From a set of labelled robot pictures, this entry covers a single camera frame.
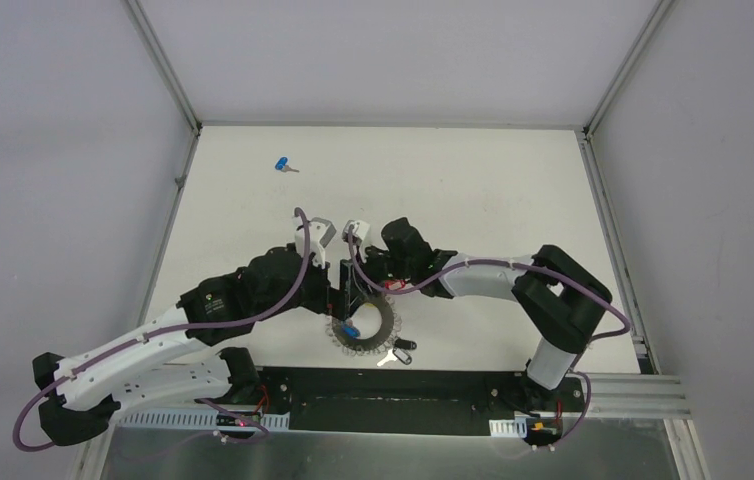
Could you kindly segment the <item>metal disc with keyrings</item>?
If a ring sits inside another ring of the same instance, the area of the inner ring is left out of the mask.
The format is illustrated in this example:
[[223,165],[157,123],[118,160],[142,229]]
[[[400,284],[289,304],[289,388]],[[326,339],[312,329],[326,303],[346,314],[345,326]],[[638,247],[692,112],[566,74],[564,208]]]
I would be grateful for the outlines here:
[[[346,335],[343,324],[355,326],[361,333],[359,338]],[[333,345],[348,356],[368,356],[386,353],[401,330],[402,320],[394,308],[394,303],[385,296],[375,296],[370,304],[361,307],[347,322],[328,318],[325,333]]]

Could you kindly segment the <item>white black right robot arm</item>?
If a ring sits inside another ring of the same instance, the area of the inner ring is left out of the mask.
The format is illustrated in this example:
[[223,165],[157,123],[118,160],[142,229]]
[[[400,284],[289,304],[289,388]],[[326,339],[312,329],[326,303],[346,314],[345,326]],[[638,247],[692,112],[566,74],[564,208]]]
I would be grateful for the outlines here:
[[407,218],[383,227],[384,245],[369,240],[369,226],[349,221],[342,239],[359,280],[381,293],[403,282],[398,294],[431,298],[483,297],[517,302],[541,339],[520,384],[522,400],[536,410],[560,397],[560,384],[585,352],[603,316],[610,290],[556,245],[519,258],[482,258],[433,248]]

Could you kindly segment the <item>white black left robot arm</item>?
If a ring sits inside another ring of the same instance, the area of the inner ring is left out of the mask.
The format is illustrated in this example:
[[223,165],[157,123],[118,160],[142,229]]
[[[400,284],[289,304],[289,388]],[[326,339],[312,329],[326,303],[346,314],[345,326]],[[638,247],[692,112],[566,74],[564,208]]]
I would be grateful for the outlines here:
[[153,321],[87,353],[34,358],[33,400],[51,446],[72,446],[155,403],[269,403],[250,352],[226,341],[290,310],[347,321],[372,294],[351,261],[329,265],[295,246],[274,247],[232,273],[201,281]]

